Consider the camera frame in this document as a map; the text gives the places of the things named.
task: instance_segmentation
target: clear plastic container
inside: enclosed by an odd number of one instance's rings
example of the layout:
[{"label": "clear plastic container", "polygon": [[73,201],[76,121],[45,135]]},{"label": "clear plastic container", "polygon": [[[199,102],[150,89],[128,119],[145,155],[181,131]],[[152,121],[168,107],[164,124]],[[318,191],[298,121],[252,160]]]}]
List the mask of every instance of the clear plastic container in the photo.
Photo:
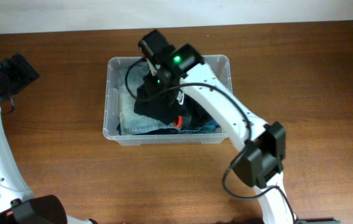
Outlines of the clear plastic container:
[{"label": "clear plastic container", "polygon": [[[231,69],[229,59],[225,55],[203,56],[214,70],[218,79],[225,87],[232,91]],[[140,57],[114,57],[108,63],[108,81],[106,83],[106,98],[104,105],[103,135],[108,140],[117,141],[122,146],[138,146],[141,144],[170,144],[201,142],[202,144],[219,144],[227,136],[222,128],[218,128],[214,134],[162,134],[162,135],[135,135],[121,136],[117,131],[120,123],[119,107],[119,72],[128,68]]]}]

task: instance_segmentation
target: wire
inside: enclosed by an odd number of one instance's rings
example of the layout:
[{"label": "wire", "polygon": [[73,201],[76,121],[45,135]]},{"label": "wire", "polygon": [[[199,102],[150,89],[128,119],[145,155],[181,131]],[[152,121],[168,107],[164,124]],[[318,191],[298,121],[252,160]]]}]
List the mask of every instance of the wire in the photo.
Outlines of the wire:
[{"label": "wire", "polygon": [[252,199],[258,199],[262,196],[264,196],[266,193],[268,193],[269,191],[273,190],[273,189],[277,189],[280,194],[282,195],[284,201],[286,202],[287,204],[287,207],[288,209],[290,210],[290,213],[291,213],[291,217],[292,217],[292,220],[293,220],[293,223],[296,223],[297,220],[295,220],[295,217],[294,217],[294,211],[293,211],[293,208],[291,207],[288,199],[287,199],[287,196],[286,194],[283,192],[283,190],[277,186],[277,185],[271,185],[269,186],[265,191],[263,191],[262,193],[258,194],[258,195],[255,195],[255,196],[251,196],[251,197],[243,197],[243,196],[240,196],[240,195],[236,195],[234,194],[233,192],[231,192],[227,187],[226,187],[226,178],[227,176],[229,175],[229,173],[231,172],[231,170],[233,170],[233,168],[235,168],[235,166],[237,165],[237,163],[240,161],[240,159],[245,155],[245,152],[246,152],[246,147],[248,144],[252,144],[253,142],[251,141],[246,141],[246,144],[243,148],[243,150],[241,150],[241,152],[239,153],[239,155],[232,160],[231,164],[229,165],[229,167],[226,169],[223,177],[222,177],[222,187],[223,189],[226,191],[226,193],[228,193],[230,196],[232,196],[233,198],[236,198],[236,199],[239,199],[239,200],[252,200]]},{"label": "wire", "polygon": [[240,114],[243,116],[244,118],[244,121],[246,122],[246,128],[247,128],[247,132],[248,132],[248,137],[247,139],[245,140],[245,146],[243,148],[243,150],[241,150],[241,152],[232,160],[231,164],[229,165],[229,167],[226,169],[224,175],[223,175],[223,178],[222,178],[222,187],[223,189],[232,197],[236,198],[236,199],[239,199],[239,200],[251,200],[251,199],[258,199],[262,196],[264,196],[266,193],[268,193],[269,191],[271,191],[272,189],[277,189],[280,194],[282,195],[284,201],[286,202],[287,206],[288,206],[288,209],[290,210],[290,213],[291,213],[291,216],[292,216],[292,220],[293,220],[293,223],[296,222],[295,218],[294,218],[294,211],[287,199],[287,196],[284,194],[284,192],[281,190],[281,188],[277,185],[271,185],[269,186],[265,191],[263,191],[261,194],[258,194],[258,195],[255,195],[255,196],[252,196],[252,197],[243,197],[243,196],[239,196],[239,195],[236,195],[234,194],[233,192],[231,192],[227,187],[226,187],[226,178],[227,176],[229,175],[229,173],[231,172],[231,170],[233,170],[233,168],[235,168],[235,166],[237,165],[237,163],[241,160],[241,158],[243,158],[245,156],[245,152],[247,151],[247,145],[248,144],[252,144],[253,142],[251,141],[251,137],[252,137],[252,128],[251,128],[251,124],[250,124],[250,120],[248,119],[247,115],[243,112],[243,110],[240,108],[240,106],[227,94],[225,93],[224,91],[220,90],[218,87],[216,86],[212,86],[212,85],[209,85],[209,84],[205,84],[205,83],[184,83],[184,84],[180,84],[180,85],[177,85],[177,86],[173,86],[173,87],[170,87],[170,88],[167,88],[165,90],[162,90],[150,97],[147,97],[147,98],[137,98],[132,92],[131,90],[129,89],[129,86],[128,86],[128,74],[130,72],[130,70],[136,66],[138,63],[141,63],[141,62],[144,62],[146,61],[146,58],[141,58],[139,59],[138,61],[134,62],[128,69],[127,69],[127,73],[126,73],[126,77],[125,77],[125,83],[126,83],[126,88],[127,88],[127,91],[129,92],[129,94],[131,95],[131,97],[133,97],[136,101],[141,101],[141,102],[146,102],[146,101],[152,101],[160,96],[162,96],[163,94],[165,94],[166,92],[168,91],[172,91],[172,90],[179,90],[180,88],[182,87],[188,87],[188,86],[204,86],[204,87],[208,87],[211,91],[215,90],[217,91],[218,93],[222,94],[223,96],[225,96],[225,98],[227,98],[232,104],[233,106],[236,107],[236,109],[240,112]]},{"label": "wire", "polygon": [[1,115],[5,115],[5,114],[11,114],[12,112],[14,112],[15,110],[15,102],[14,99],[12,99],[12,97],[8,97],[8,100],[11,102],[11,109],[8,112],[5,113],[1,113]]}]

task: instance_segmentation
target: wooden surface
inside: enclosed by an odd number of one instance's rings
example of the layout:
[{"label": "wooden surface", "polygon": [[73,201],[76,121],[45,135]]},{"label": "wooden surface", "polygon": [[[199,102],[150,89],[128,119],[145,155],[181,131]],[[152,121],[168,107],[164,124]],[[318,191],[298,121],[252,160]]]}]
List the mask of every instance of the wooden surface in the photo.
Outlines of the wooden surface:
[{"label": "wooden surface", "polygon": [[[110,58],[140,55],[147,30],[0,35],[0,59],[22,52],[41,77],[3,117],[36,196],[100,223],[215,223],[261,217],[221,176],[237,151],[217,145],[122,147],[102,134]],[[162,29],[170,43],[231,61],[235,94],[287,129],[285,186],[300,218],[353,223],[353,21]],[[251,195],[232,176],[230,188]]]}]

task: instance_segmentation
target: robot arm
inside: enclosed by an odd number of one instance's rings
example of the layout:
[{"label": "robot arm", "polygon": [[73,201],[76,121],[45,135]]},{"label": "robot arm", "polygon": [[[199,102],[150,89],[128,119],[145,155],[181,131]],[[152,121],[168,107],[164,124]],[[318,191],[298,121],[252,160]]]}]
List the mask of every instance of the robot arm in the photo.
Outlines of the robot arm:
[{"label": "robot arm", "polygon": [[[181,86],[181,90],[222,126],[234,147],[242,151],[242,159],[233,167],[240,180],[254,187],[257,195],[269,186],[278,186],[285,195],[281,163],[285,157],[283,127],[278,123],[269,126],[249,111],[227,91],[211,67],[191,46],[175,49],[155,30],[140,41],[139,47],[148,59],[152,74],[163,83],[164,89]],[[255,141],[255,144],[246,147],[247,140]],[[291,214],[288,203],[276,189],[269,190],[259,198],[259,202],[264,223],[293,223],[294,214]]]},{"label": "robot arm", "polygon": [[[21,91],[39,74],[20,54],[0,63],[0,103]],[[47,207],[54,205],[52,213]],[[66,216],[59,199],[53,195],[34,198],[33,192],[19,172],[9,148],[1,121],[0,107],[0,223],[70,223],[92,224],[93,220],[78,220]]]}]

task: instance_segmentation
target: white wall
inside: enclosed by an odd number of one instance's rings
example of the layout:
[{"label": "white wall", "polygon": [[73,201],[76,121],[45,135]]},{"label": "white wall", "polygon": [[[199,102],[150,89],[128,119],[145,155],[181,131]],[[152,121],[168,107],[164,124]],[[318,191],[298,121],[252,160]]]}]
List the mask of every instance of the white wall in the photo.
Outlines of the white wall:
[{"label": "white wall", "polygon": [[0,0],[0,33],[353,19],[353,0]]}]

